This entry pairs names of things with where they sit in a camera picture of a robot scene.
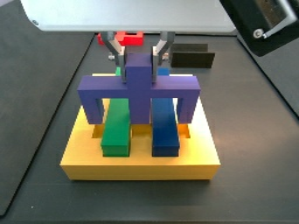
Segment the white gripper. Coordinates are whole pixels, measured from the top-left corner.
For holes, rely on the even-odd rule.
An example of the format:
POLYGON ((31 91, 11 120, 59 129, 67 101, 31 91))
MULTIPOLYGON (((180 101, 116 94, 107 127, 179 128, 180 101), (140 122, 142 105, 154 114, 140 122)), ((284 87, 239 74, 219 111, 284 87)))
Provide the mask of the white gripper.
POLYGON ((152 82, 175 32, 234 32, 220 0, 21 0, 29 21, 45 32, 102 32, 102 40, 126 75, 126 48, 118 31, 162 32, 152 47, 152 82))

